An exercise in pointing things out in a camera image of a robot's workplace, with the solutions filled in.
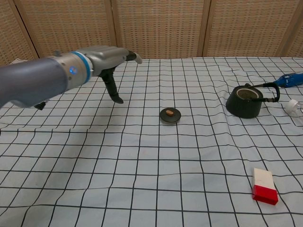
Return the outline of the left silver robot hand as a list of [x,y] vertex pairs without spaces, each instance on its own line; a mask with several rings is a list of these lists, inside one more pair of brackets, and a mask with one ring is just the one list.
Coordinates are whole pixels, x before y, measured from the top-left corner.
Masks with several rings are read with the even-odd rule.
[[119,97],[113,74],[116,67],[126,61],[141,64],[140,55],[122,47],[106,45],[82,48],[79,52],[90,59],[93,65],[93,76],[102,78],[110,98],[115,103],[122,104],[123,100]]

